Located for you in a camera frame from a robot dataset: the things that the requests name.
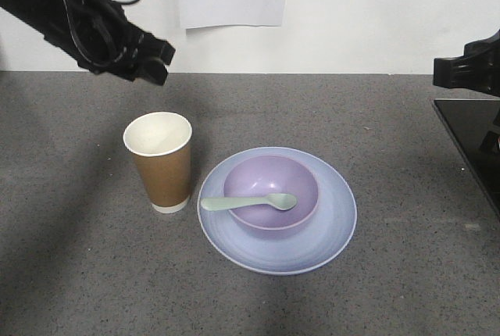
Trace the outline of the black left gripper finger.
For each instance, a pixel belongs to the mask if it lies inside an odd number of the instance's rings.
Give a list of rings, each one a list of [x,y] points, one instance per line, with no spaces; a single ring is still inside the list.
[[[169,66],[176,49],[166,40],[159,39],[153,34],[140,31],[135,34],[134,62],[143,65],[147,62],[160,62]]]
[[[127,63],[127,72],[131,81],[145,80],[151,84],[163,86],[168,70],[161,59],[147,58]]]

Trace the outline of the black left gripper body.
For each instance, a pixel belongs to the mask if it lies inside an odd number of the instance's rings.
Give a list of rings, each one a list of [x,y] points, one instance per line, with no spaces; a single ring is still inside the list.
[[[1,0],[1,7],[92,73],[129,78],[135,34],[116,0]]]

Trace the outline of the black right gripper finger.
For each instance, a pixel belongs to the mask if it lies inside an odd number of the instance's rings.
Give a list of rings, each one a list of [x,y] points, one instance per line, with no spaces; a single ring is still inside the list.
[[[489,38],[472,41],[463,54],[434,59],[434,86],[447,89],[468,89],[499,96],[499,32]]]

